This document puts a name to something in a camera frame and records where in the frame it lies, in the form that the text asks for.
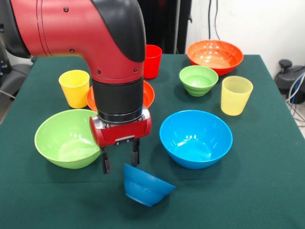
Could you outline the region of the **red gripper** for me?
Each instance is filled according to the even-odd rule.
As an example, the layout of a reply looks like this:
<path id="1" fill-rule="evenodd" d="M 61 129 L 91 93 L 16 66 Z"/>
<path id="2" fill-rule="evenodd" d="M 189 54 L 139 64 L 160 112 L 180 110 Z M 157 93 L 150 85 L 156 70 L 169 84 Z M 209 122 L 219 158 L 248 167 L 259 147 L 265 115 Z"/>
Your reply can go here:
<path id="1" fill-rule="evenodd" d="M 131 165 L 140 164 L 140 140 L 152 129 L 152 118 L 148 108 L 142 108 L 142 115 L 133 122 L 124 124 L 108 124 L 97 115 L 89 118 L 91 133 L 95 143 L 101 147 L 101 159 L 104 174 L 110 174 L 111 163 L 105 146 L 118 145 L 120 142 L 132 141 Z"/>

